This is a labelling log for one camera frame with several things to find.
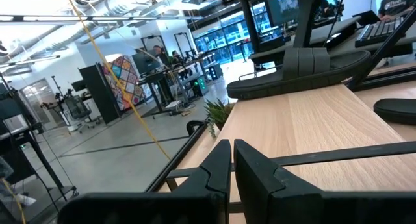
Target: ceiling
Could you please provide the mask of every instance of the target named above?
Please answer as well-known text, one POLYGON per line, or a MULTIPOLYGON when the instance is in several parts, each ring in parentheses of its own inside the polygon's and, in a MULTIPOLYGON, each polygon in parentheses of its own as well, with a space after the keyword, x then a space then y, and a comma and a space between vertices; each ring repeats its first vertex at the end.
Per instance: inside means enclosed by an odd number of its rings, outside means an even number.
MULTIPOLYGON (((103 7, 104 0, 91 1, 91 5, 94 7, 94 9, 99 7, 99 13, 97 13, 96 15, 106 14, 105 12, 107 11, 107 9, 106 7, 103 7)), ((190 10, 192 8, 195 8, 195 6, 203 8, 211 5, 211 3, 218 4, 218 1, 220 0, 179 0, 175 1, 174 4, 171 0, 158 0, 159 3, 162 3, 162 1, 167 2, 170 5, 170 9, 174 8, 176 10, 190 10)), ((135 10, 130 11, 130 13, 137 15, 141 15, 146 10, 149 10, 148 7, 152 6, 149 0, 131 0, 130 3, 126 4, 128 4, 129 6, 133 6, 135 10)), ((91 5, 76 4, 76 7, 79 11, 86 12, 86 14, 91 15, 94 14, 94 11, 91 10, 91 5)), ((72 7, 70 6, 68 0, 0 0, 0 12, 1 15, 74 15, 72 7)), ((16 57, 16 55, 22 55, 26 53, 26 51, 29 50, 29 48, 39 46, 39 44, 43 43, 45 41, 43 40, 43 38, 54 38, 54 36, 52 35, 53 33, 55 33, 54 35, 56 35, 57 31, 63 32, 64 29, 68 32, 73 32, 77 30, 77 27, 56 25, 0 25, 0 41, 2 41, 3 46, 5 46, 9 50, 10 55, 0 57, 0 62, 7 62, 10 60, 10 58, 16 57)))

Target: glass wall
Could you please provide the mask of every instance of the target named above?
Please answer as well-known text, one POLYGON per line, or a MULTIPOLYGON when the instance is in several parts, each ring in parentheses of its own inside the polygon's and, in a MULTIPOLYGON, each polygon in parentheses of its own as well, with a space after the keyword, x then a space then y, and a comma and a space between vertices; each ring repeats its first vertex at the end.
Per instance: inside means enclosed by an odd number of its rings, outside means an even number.
MULTIPOLYGON (((335 4, 336 1, 328 0, 331 4, 335 4)), ((265 3, 253 6, 252 15, 255 28, 261 35, 261 41, 271 40, 281 35, 281 28, 271 27, 265 3)), ((242 11, 222 18, 219 27, 194 35, 194 40, 198 52, 215 52, 216 61, 221 64, 242 59, 243 53, 247 58, 253 52, 242 11)))

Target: exposed ductwork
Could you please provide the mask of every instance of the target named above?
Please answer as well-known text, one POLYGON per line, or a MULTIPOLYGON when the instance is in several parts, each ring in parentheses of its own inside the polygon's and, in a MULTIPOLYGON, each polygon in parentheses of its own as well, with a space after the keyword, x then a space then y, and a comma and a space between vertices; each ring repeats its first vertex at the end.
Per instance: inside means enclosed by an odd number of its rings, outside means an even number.
MULTIPOLYGON (((85 14, 95 16, 122 16, 137 7, 143 7, 143 4, 140 3, 147 1, 150 0, 104 0, 95 7, 97 12, 89 10, 85 12, 85 14)), ((85 23, 90 31, 96 27, 92 22, 85 23)), ((85 35, 85 31, 81 23, 63 26, 27 49, 26 53, 22 53, 19 56, 19 60, 27 60, 32 56, 36 56, 38 53, 43 53, 45 50, 60 49, 61 47, 76 41, 83 35, 85 35)))

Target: concrete floor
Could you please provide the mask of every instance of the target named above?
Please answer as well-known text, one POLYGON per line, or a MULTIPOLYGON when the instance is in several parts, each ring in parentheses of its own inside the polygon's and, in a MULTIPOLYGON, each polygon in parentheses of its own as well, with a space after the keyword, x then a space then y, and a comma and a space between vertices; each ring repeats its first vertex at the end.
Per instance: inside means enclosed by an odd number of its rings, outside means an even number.
MULTIPOLYGON (((411 62, 415 59, 413 55, 409 55, 395 58, 391 64, 396 65, 401 60, 411 62)), ((190 120, 203 120, 207 117, 203 108, 205 99, 215 101, 218 98, 223 103, 235 102, 235 99, 228 98, 226 86, 238 80, 241 75, 251 73, 253 64, 250 61, 247 63, 237 61, 223 65, 222 68, 224 77, 209 84, 209 93, 195 102, 196 106, 191 114, 185 117, 161 114, 155 119, 145 118, 149 129, 156 139, 161 141, 162 147, 170 156, 173 156, 186 142, 186 124, 190 120)), ((274 69, 271 69, 262 74, 273 71, 274 69)), ((154 102, 151 102, 137 109, 140 114, 144 114, 154 106, 154 102)), ((145 128, 132 113, 125 114, 122 119, 117 119, 108 125, 102 123, 95 129, 85 130, 83 134, 69 135, 64 128, 36 137, 45 157, 62 183, 65 186, 72 183, 80 193, 142 192, 168 163, 168 159, 153 143, 145 128)), ((54 187, 54 182, 32 147, 28 145, 24 152, 46 185, 54 187)), ((23 183, 19 182, 15 186, 18 190, 22 190, 23 183)), ((25 179, 24 187, 25 191, 34 198, 46 194, 45 188, 35 177, 25 179)), ((56 212, 51 207, 41 218, 43 220, 41 223, 53 223, 54 217, 56 212)))

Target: office chair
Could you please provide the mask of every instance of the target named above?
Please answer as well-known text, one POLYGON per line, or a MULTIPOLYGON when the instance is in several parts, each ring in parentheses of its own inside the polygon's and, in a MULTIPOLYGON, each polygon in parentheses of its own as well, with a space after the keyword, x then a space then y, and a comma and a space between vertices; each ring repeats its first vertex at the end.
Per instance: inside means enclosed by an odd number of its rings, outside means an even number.
POLYGON ((86 119, 90 117, 91 110, 87 109, 87 107, 85 106, 80 96, 76 95, 76 96, 65 99, 65 104, 68 107, 68 110, 70 111, 70 114, 73 120, 80 121, 80 123, 78 123, 78 129, 77 129, 79 133, 81 134, 83 133, 82 129, 84 127, 88 127, 88 128, 95 127, 93 123, 87 123, 85 121, 86 119))

